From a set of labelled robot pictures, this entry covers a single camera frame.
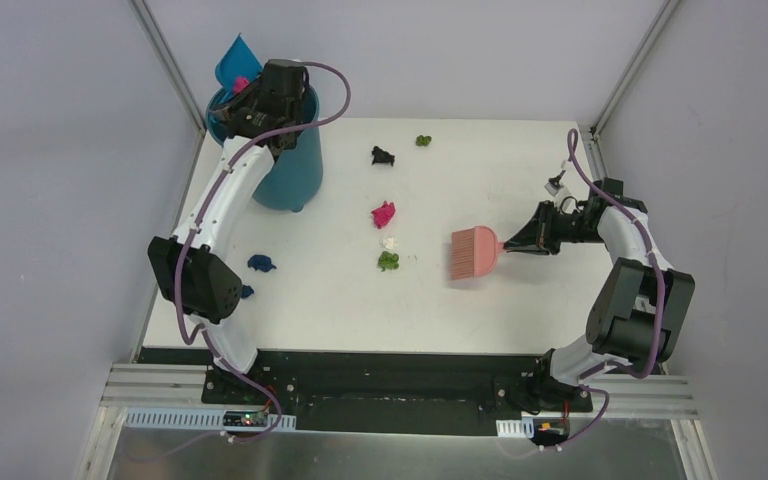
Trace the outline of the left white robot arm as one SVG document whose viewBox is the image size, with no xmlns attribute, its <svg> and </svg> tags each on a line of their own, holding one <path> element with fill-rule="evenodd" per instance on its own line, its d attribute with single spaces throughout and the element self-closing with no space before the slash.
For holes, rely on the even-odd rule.
<svg viewBox="0 0 768 480">
<path fill-rule="evenodd" d="M 251 368 L 257 348 L 231 316 L 244 285 L 226 263 L 234 223 L 281 154 L 292 150 L 305 121 L 307 68 L 273 59 L 210 114 L 225 138 L 218 164 L 191 212 L 168 238 L 154 237 L 148 257 L 162 297 L 172 303 L 186 344 L 204 334 L 226 389 L 241 404 L 257 402 L 265 378 Z"/>
</svg>

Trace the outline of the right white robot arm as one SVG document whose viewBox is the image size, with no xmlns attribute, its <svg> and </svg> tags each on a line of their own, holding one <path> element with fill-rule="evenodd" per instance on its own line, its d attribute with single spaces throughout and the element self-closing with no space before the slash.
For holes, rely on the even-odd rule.
<svg viewBox="0 0 768 480">
<path fill-rule="evenodd" d="M 645 204 L 624 195 L 620 180 L 605 178 L 571 213 L 539 203 L 530 221 L 504 242 L 507 253 L 557 255 L 564 243 L 601 243 L 613 266 L 591 310 L 584 334 L 551 349 L 523 381 L 529 400 L 555 408 L 580 391 L 586 374 L 625 366 L 641 373 L 650 359 L 668 360 L 695 290 L 655 249 Z"/>
</svg>

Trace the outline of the blue plastic dustpan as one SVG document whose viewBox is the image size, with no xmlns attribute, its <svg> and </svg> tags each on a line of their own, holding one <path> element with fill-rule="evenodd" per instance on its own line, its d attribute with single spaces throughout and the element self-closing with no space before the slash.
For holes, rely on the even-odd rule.
<svg viewBox="0 0 768 480">
<path fill-rule="evenodd" d="M 233 93 L 239 78 L 252 81 L 262 69 L 262 63 L 238 35 L 216 64 L 214 75 L 224 91 Z"/>
</svg>

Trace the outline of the pink hand brush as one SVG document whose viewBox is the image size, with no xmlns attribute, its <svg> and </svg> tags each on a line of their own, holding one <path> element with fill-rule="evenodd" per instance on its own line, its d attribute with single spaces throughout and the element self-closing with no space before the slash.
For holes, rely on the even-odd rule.
<svg viewBox="0 0 768 480">
<path fill-rule="evenodd" d="M 450 240 L 449 275 L 452 281 L 488 275 L 505 252 L 504 243 L 486 226 L 452 232 Z"/>
</svg>

